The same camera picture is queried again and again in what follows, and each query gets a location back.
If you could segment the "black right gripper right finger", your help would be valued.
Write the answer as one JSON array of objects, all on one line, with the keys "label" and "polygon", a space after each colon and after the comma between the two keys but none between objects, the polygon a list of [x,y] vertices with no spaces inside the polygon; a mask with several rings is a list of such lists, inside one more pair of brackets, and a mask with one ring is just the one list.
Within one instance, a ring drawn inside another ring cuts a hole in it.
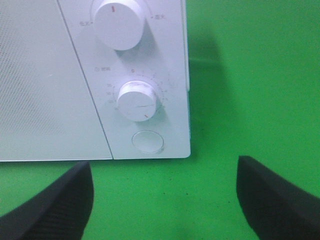
[{"label": "black right gripper right finger", "polygon": [[320,199],[251,156],[240,156],[236,194],[248,225],[261,240],[318,240]]}]

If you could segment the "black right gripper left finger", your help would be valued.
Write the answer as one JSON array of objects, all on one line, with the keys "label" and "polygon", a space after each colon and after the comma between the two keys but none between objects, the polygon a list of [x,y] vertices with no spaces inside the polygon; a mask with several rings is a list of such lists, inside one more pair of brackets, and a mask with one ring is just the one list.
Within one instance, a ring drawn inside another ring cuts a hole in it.
[{"label": "black right gripper left finger", "polygon": [[80,240],[94,205],[91,166],[78,162],[0,218],[2,240]]}]

